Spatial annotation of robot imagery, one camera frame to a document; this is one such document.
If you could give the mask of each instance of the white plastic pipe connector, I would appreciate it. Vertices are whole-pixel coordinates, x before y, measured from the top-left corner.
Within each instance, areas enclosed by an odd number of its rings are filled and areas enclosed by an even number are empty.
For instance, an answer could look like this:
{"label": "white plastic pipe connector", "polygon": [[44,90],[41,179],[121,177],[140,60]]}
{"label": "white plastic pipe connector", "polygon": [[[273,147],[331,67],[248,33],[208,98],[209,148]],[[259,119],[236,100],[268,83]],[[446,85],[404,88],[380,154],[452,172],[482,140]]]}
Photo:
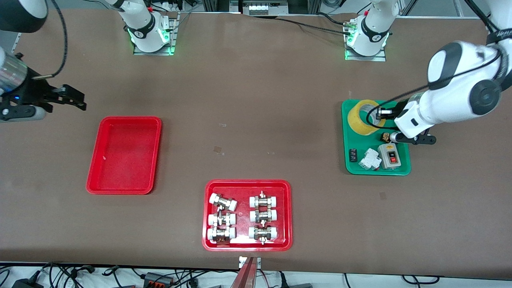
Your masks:
{"label": "white plastic pipe connector", "polygon": [[237,215],[232,213],[229,215],[229,224],[235,225],[237,223]]}
{"label": "white plastic pipe connector", "polygon": [[235,227],[229,228],[229,239],[235,239],[237,237],[237,231]]}
{"label": "white plastic pipe connector", "polygon": [[249,238],[254,239],[254,227],[249,227]]}
{"label": "white plastic pipe connector", "polygon": [[254,208],[256,207],[254,196],[249,197],[249,207]]}
{"label": "white plastic pipe connector", "polygon": [[278,237],[278,229],[276,227],[270,227],[270,239],[276,239]]}
{"label": "white plastic pipe connector", "polygon": [[270,197],[270,205],[272,208],[275,208],[275,206],[277,205],[275,196]]}
{"label": "white plastic pipe connector", "polygon": [[270,219],[276,221],[278,219],[278,212],[276,209],[270,209]]}
{"label": "white plastic pipe connector", "polygon": [[206,231],[206,235],[208,237],[208,240],[213,240],[214,239],[214,230],[212,228],[208,229]]}
{"label": "white plastic pipe connector", "polygon": [[215,225],[217,222],[217,216],[215,214],[208,215],[208,225]]}
{"label": "white plastic pipe connector", "polygon": [[251,222],[256,222],[256,211],[249,211],[249,218],[250,218]]}
{"label": "white plastic pipe connector", "polygon": [[231,200],[231,203],[229,204],[229,207],[227,208],[230,211],[234,211],[237,208],[238,202],[235,200]]}
{"label": "white plastic pipe connector", "polygon": [[210,202],[210,204],[213,204],[215,202],[216,197],[217,197],[217,193],[212,193],[210,195],[210,200],[208,202]]}

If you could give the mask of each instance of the mounting plate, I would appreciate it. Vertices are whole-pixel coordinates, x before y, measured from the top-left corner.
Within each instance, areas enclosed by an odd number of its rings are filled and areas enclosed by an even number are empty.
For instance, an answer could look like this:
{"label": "mounting plate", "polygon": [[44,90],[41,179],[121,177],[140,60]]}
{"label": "mounting plate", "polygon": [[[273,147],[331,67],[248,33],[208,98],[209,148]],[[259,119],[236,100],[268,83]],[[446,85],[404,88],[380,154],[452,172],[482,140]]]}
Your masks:
{"label": "mounting plate", "polygon": [[[258,262],[257,262],[257,269],[261,269],[261,257],[258,257],[257,258]],[[247,261],[247,257],[242,257],[240,256],[240,258],[238,259],[238,268],[239,269],[242,269],[242,266],[245,264],[245,261]]]}
{"label": "mounting plate", "polygon": [[[354,33],[353,27],[346,27],[343,26],[344,32]],[[349,35],[343,35],[344,44],[345,44],[345,60],[357,60],[357,61],[376,61],[376,62],[386,62],[386,53],[384,51],[384,46],[381,48],[381,50],[373,56],[363,56],[361,54],[358,54],[357,52],[352,49],[352,47],[347,45],[347,42],[352,41],[352,36]]]}
{"label": "mounting plate", "polygon": [[167,18],[167,20],[164,21],[164,29],[171,28],[171,32],[163,32],[163,37],[169,37],[169,42],[165,44],[162,48],[160,48],[158,51],[147,53],[140,51],[137,46],[133,45],[133,54],[134,55],[145,55],[145,56],[172,56],[174,55],[174,50],[176,48],[176,38],[178,38],[178,29],[180,25],[180,14],[181,12],[178,12],[178,16],[176,18],[168,18],[167,16],[164,16],[164,18]]}

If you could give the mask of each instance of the electrical connector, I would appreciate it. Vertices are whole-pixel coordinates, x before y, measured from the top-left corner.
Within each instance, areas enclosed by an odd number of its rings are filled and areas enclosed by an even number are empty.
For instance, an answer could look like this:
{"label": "electrical connector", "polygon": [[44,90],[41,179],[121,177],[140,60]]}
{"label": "electrical connector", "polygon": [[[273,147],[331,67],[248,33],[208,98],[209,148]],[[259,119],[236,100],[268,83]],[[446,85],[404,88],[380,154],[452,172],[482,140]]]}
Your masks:
{"label": "electrical connector", "polygon": [[192,278],[188,281],[188,284],[190,285],[190,288],[198,288],[198,281],[196,278]]}
{"label": "electrical connector", "polygon": [[283,271],[279,271],[279,273],[281,274],[281,288],[290,288],[290,286],[288,286],[288,283],[286,282],[286,277]]}

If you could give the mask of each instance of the power adapter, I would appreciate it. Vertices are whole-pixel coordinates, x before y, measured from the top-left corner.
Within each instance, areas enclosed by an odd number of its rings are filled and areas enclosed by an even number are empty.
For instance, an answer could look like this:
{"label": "power adapter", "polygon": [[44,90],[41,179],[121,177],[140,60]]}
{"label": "power adapter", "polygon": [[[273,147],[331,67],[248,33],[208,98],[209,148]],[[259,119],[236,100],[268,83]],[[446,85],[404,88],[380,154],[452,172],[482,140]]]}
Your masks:
{"label": "power adapter", "polygon": [[44,288],[43,285],[31,283],[29,279],[16,280],[12,288]]}

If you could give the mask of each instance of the white floor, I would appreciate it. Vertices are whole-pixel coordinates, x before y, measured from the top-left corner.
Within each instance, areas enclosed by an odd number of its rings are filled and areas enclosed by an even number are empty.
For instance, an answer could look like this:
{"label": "white floor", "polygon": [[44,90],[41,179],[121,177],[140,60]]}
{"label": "white floor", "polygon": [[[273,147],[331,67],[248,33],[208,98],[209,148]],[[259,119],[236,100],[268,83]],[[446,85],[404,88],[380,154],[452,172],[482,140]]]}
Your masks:
{"label": "white floor", "polygon": [[[12,287],[13,283],[17,279],[30,278],[38,267],[11,267],[10,275],[7,281],[2,285],[4,288]],[[39,284],[45,288],[50,288],[49,276],[47,275],[48,268],[45,269],[45,273],[41,273],[38,278]],[[81,271],[78,274],[77,281],[84,288],[118,288],[114,276],[103,276],[101,273],[105,271],[105,268],[97,268],[93,274],[89,274],[87,271]],[[160,275],[174,273],[174,270],[157,270],[157,269],[136,269],[137,273],[145,274],[147,272],[153,272]],[[52,278],[56,278],[59,269],[54,268],[52,271]],[[281,277],[279,273],[275,271],[265,271],[269,273],[266,275],[269,287],[278,285],[281,287]],[[284,272],[288,285],[311,283],[314,288],[347,288],[347,284],[343,278],[343,274],[335,273],[304,273],[304,272]],[[116,272],[119,282],[123,286],[135,285],[136,288],[143,288],[143,280],[140,279],[130,269],[119,269]],[[222,287],[230,287],[236,273],[215,273],[209,272],[205,275],[198,277],[199,288],[209,288],[213,286],[222,285]],[[5,273],[0,275],[0,283],[4,279]],[[370,274],[348,274],[349,284],[351,288],[416,288],[416,285],[407,284],[402,280],[400,276],[396,275],[370,275]],[[409,281],[413,281],[412,277],[407,277]],[[60,288],[63,287],[65,277],[60,281]],[[434,280],[431,277],[418,277],[419,281],[430,282]],[[67,288],[72,288],[73,284],[68,281]],[[437,284],[434,285],[422,285],[423,288],[505,288],[512,287],[512,281],[505,280],[481,280],[481,279],[461,279],[461,278],[441,278]],[[256,287],[255,288],[267,288],[267,284],[261,273],[258,272]]]}

